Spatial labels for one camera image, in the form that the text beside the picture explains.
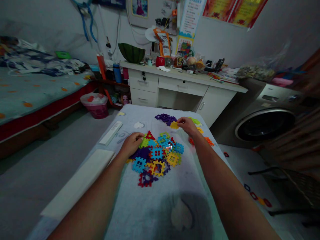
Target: red mug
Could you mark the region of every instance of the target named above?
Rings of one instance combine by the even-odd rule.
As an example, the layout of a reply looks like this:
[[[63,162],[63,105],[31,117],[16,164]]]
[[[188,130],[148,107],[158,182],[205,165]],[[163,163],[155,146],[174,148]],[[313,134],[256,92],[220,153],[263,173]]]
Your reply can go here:
[[[164,66],[164,63],[165,63],[164,57],[157,56],[157,59],[156,59],[156,67]]]

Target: desk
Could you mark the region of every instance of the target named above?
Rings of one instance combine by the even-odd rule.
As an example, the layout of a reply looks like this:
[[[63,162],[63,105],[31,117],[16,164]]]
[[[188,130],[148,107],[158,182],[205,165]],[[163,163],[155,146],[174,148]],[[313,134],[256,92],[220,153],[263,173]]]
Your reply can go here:
[[[199,73],[180,73],[157,70],[120,62],[128,68],[132,104],[149,107],[166,107],[199,113],[210,128],[237,92],[248,90],[236,84],[218,83]]]

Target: blue bedspread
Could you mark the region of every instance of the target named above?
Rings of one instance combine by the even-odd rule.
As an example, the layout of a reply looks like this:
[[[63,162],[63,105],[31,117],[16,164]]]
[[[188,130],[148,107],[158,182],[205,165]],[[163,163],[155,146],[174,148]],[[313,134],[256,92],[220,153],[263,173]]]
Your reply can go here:
[[[7,68],[0,68],[0,125],[76,92],[89,82],[85,75],[10,76]]]

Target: floor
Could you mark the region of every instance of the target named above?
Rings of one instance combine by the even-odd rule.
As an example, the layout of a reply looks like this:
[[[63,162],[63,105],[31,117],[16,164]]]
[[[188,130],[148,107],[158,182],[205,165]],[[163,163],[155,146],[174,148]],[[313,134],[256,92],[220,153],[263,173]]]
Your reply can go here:
[[[62,121],[51,139],[34,142],[0,161],[0,239],[28,236],[39,221],[40,212],[74,174],[117,113],[110,110],[107,118],[96,120],[81,109]],[[247,174],[266,168],[257,153],[220,147],[229,154],[227,160],[242,184],[249,185],[257,196],[267,198],[273,208],[281,207],[263,176]],[[267,207],[258,206],[282,239],[307,240],[320,236],[317,229],[303,228],[300,215],[271,217]]]

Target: snack bag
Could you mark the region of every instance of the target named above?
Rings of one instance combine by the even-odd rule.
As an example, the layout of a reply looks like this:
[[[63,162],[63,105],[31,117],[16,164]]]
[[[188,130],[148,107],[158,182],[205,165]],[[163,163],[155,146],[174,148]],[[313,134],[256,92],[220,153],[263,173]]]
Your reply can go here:
[[[162,31],[160,28],[155,28],[153,31],[159,40],[160,56],[169,58],[171,55],[169,34],[166,31]]]

